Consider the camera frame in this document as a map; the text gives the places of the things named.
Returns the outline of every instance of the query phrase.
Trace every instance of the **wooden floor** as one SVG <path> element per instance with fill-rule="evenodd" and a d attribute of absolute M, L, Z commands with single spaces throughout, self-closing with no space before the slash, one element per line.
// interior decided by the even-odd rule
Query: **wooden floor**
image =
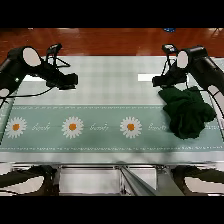
<path fill-rule="evenodd" d="M 167 33 L 161 28 L 1 28 L 0 61 L 11 48 L 30 45 L 41 56 L 60 42 L 59 55 L 164 55 L 162 44 L 177 48 L 203 45 L 209 56 L 224 57 L 224 29 L 177 28 Z"/>

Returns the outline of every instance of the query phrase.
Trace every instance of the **white daisy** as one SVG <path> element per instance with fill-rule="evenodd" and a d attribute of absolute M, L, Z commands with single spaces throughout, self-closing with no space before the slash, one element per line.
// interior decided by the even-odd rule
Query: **white daisy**
<path fill-rule="evenodd" d="M 83 126 L 83 121 L 78 117 L 69 117 L 65 122 L 63 122 L 63 135 L 66 135 L 66 138 L 75 138 L 76 136 L 82 134 L 81 131 L 83 130 Z"/>
<path fill-rule="evenodd" d="M 123 135 L 126 135 L 126 138 L 135 138 L 141 134 L 142 125 L 140 121 L 134 117 L 126 117 L 121 122 L 121 131 L 123 131 Z"/>
<path fill-rule="evenodd" d="M 6 126 L 6 135 L 8 135 L 8 138 L 17 138 L 23 134 L 26 126 L 26 121 L 22 117 L 14 117 Z"/>

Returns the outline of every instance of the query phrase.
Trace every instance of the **yellow flower center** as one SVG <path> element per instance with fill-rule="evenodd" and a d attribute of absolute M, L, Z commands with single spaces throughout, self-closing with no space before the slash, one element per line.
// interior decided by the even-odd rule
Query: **yellow flower center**
<path fill-rule="evenodd" d="M 70 129 L 71 131 L 74 131 L 74 130 L 76 129 L 76 124 L 70 124 L 70 125 L 69 125 L 69 129 Z"/>
<path fill-rule="evenodd" d="M 133 131 L 135 129 L 134 124 L 128 124 L 128 130 Z"/>
<path fill-rule="evenodd" d="M 13 131 L 18 131 L 19 130 L 19 124 L 14 124 L 13 126 L 12 126 L 12 129 L 13 129 Z"/>

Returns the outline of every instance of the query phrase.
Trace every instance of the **checkered tablecloth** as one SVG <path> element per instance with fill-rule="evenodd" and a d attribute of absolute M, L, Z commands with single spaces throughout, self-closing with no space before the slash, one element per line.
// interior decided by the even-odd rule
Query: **checkered tablecloth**
<path fill-rule="evenodd" d="M 12 109 L 11 115 L 15 117 L 16 114 L 18 116 L 21 115 L 18 111 L 18 108 L 23 110 L 21 107 L 24 107 L 25 110 L 30 110 L 34 107 L 46 107 L 49 106 L 53 109 L 59 109 L 59 107 L 69 107 L 72 106 L 149 106 L 151 105 L 152 108 L 157 105 L 162 108 L 164 105 L 163 100 L 158 96 L 159 87 L 153 88 L 151 82 L 139 82 L 138 81 L 138 74 L 160 74 L 164 63 L 166 61 L 166 57 L 153 57 L 153 56 L 65 56 L 60 57 L 62 60 L 71 64 L 70 68 L 62 68 L 61 71 L 65 74 L 68 73 L 76 73 L 79 76 L 79 84 L 77 85 L 76 90 L 69 90 L 69 91 L 59 91 L 58 89 L 53 89 L 52 91 L 38 97 L 32 98 L 17 98 L 14 101 L 14 109 Z M 223 59 L 214 59 L 217 65 L 224 70 Z M 195 85 L 195 81 L 190 78 L 189 85 Z M 185 85 L 180 84 L 178 88 L 184 89 Z M 41 82 L 30 82 L 24 81 L 19 90 L 18 95 L 23 94 L 36 94 L 46 90 L 46 84 L 44 81 Z M 208 97 L 207 93 L 202 93 L 204 100 L 211 104 L 210 98 Z M 34 120 L 37 118 L 38 113 L 35 113 Z M 23 143 L 19 143 L 19 146 L 11 145 L 11 141 L 4 136 L 2 141 L 1 147 L 1 155 L 4 160 L 9 160 L 9 156 L 6 153 L 10 152 L 11 157 L 14 160 L 19 161 L 30 161 L 34 160 L 37 161 L 52 161 L 52 162 L 68 162 L 68 163 L 98 163 L 98 162 L 117 162 L 117 161 L 125 161 L 129 163 L 147 163 L 147 162 L 164 162 L 169 161 L 198 161 L 201 159 L 201 154 L 205 156 L 205 151 L 213 153 L 214 151 L 222 151 L 222 138 L 219 132 L 219 127 L 217 121 L 210 124 L 212 130 L 215 130 L 217 135 L 216 143 L 214 146 L 209 145 L 205 147 L 206 142 L 203 142 L 203 146 L 201 148 L 191 147 L 187 149 L 190 154 L 180 152 L 181 147 L 167 147 L 164 148 L 171 149 L 172 156 L 165 156 L 166 153 L 155 153 L 156 148 L 154 151 L 152 150 L 151 153 L 146 153 L 143 151 L 141 154 L 139 153 L 117 153 L 116 151 L 106 153 L 97 153 L 97 155 L 90 150 L 88 153 L 73 153 L 74 156 L 69 155 L 68 151 L 59 152 L 58 151 L 51 151 L 41 153 L 40 150 L 31 153 L 29 148 L 23 146 Z M 209 132 L 204 135 L 203 141 L 210 141 L 209 139 Z M 22 149 L 21 153 L 16 151 L 17 148 Z"/>

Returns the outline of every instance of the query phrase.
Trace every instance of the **daisy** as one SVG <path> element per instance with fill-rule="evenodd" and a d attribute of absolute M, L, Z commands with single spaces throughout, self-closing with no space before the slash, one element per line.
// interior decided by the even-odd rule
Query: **daisy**
<path fill-rule="evenodd" d="M 83 121 L 78 117 L 69 117 L 65 122 L 63 122 L 63 135 L 66 135 L 66 138 L 75 138 L 76 136 L 82 134 L 81 131 L 83 130 L 83 126 Z"/>
<path fill-rule="evenodd" d="M 141 134 L 142 125 L 140 121 L 134 117 L 126 117 L 121 122 L 121 131 L 123 131 L 123 135 L 126 135 L 126 138 L 135 138 L 136 136 Z"/>
<path fill-rule="evenodd" d="M 8 122 L 5 132 L 8 138 L 17 138 L 26 130 L 26 121 L 22 117 L 14 117 Z"/>

